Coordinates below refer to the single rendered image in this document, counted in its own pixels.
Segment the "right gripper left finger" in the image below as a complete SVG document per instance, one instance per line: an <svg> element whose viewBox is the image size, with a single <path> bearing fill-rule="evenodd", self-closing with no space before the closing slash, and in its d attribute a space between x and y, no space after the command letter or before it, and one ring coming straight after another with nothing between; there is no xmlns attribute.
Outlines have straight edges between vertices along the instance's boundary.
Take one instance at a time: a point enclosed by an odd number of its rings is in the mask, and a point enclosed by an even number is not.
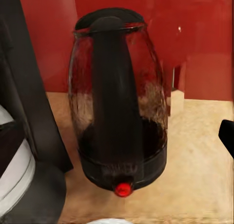
<svg viewBox="0 0 234 224"><path fill-rule="evenodd" d="M25 139L21 120L0 125L0 178Z"/></svg>

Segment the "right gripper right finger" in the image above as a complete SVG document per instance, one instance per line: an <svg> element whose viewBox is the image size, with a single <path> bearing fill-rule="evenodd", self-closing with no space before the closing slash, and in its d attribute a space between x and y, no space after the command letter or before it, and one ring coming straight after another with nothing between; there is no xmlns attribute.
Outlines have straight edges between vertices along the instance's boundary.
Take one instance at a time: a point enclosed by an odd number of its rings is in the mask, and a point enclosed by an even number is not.
<svg viewBox="0 0 234 224"><path fill-rule="evenodd" d="M218 136L234 159L234 121L224 119Z"/></svg>

